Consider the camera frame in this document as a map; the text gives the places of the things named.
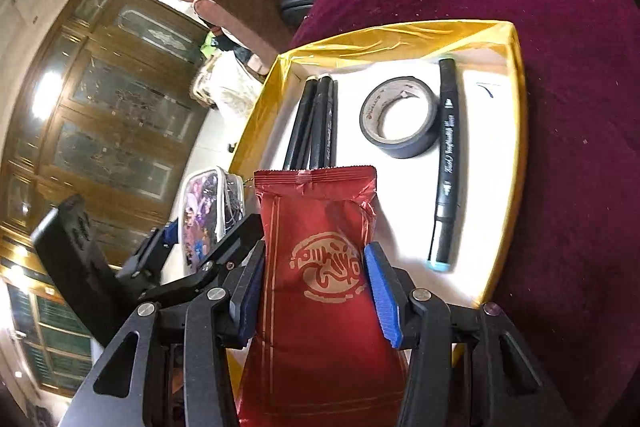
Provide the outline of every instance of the maroon fabric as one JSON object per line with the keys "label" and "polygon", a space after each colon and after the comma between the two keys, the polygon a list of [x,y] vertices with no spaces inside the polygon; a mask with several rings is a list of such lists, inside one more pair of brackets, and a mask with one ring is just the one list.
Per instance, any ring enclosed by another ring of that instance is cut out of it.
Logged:
{"label": "maroon fabric", "polygon": [[640,16],[633,0],[317,0],[292,47],[395,22],[512,21],[529,162],[495,299],[579,426],[640,360]]}

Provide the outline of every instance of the metal screw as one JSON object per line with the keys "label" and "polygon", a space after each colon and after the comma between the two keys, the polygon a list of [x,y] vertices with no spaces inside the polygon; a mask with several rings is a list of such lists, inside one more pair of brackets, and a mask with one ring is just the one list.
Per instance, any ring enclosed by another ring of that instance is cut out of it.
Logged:
{"label": "metal screw", "polygon": [[431,299],[431,292],[429,290],[425,290],[424,288],[416,288],[411,292],[411,295],[415,300],[419,302],[427,302]]}
{"label": "metal screw", "polygon": [[491,317],[497,317],[502,313],[502,309],[495,302],[487,302],[483,304],[482,309],[484,310],[484,313]]}
{"label": "metal screw", "polygon": [[156,307],[151,302],[145,302],[138,306],[138,315],[141,317],[148,317],[156,311]]}
{"label": "metal screw", "polygon": [[224,299],[226,295],[226,291],[224,288],[212,288],[207,292],[207,299],[210,301],[219,301],[220,299]]}

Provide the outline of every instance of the glass cabinet door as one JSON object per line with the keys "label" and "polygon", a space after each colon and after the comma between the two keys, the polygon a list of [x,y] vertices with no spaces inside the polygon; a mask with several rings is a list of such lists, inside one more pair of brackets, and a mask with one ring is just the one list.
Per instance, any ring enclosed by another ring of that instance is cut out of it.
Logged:
{"label": "glass cabinet door", "polygon": [[74,64],[62,103],[94,118],[113,118],[182,154],[205,113],[172,77],[92,42]]}
{"label": "glass cabinet door", "polygon": [[3,220],[19,232],[29,233],[33,208],[33,181],[26,172],[11,169],[5,177],[8,181],[3,190]]}
{"label": "glass cabinet door", "polygon": [[40,174],[103,202],[148,208],[164,216],[185,160],[141,140],[123,125],[104,125],[61,107],[47,135]]}
{"label": "glass cabinet door", "polygon": [[163,24],[148,11],[126,5],[118,13],[116,24],[119,29],[180,60],[191,64],[200,61],[201,43]]}
{"label": "glass cabinet door", "polygon": [[111,0],[81,0],[73,12],[73,19],[82,26],[91,27]]}
{"label": "glass cabinet door", "polygon": [[[38,219],[40,222],[49,211],[75,193],[71,188],[49,181],[36,186]],[[122,266],[134,253],[153,227],[164,226],[164,220],[132,213],[121,204],[105,204],[91,195],[84,196],[84,208],[95,229],[95,239],[112,266]]]}
{"label": "glass cabinet door", "polygon": [[203,61],[200,47],[207,29],[153,0],[114,0],[96,34],[150,66],[162,64],[172,74],[192,78]]}
{"label": "glass cabinet door", "polygon": [[21,166],[33,170],[50,115],[62,92],[66,71],[81,47],[79,38],[62,33],[57,36],[37,73],[33,90],[20,112],[13,157]]}

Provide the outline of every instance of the red snack bag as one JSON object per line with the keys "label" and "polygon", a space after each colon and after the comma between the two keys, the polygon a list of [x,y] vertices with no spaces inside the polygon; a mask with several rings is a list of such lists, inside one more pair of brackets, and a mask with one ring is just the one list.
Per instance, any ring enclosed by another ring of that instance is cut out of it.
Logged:
{"label": "red snack bag", "polygon": [[392,427],[406,360],[384,338],[362,265],[373,167],[258,171],[266,263],[238,415],[248,427]]}

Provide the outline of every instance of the tape roll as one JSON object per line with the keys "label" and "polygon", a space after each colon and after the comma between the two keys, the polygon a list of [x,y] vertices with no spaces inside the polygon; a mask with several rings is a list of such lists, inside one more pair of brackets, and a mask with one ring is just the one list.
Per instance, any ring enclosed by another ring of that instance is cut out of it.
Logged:
{"label": "tape roll", "polygon": [[[380,133],[380,123],[386,108],[397,100],[418,97],[427,105],[420,128],[411,136],[387,139]],[[438,101],[433,91],[414,76],[398,76],[380,84],[369,93],[360,110],[360,130],[373,145],[393,158],[412,158],[431,147],[440,136],[434,125]]]}

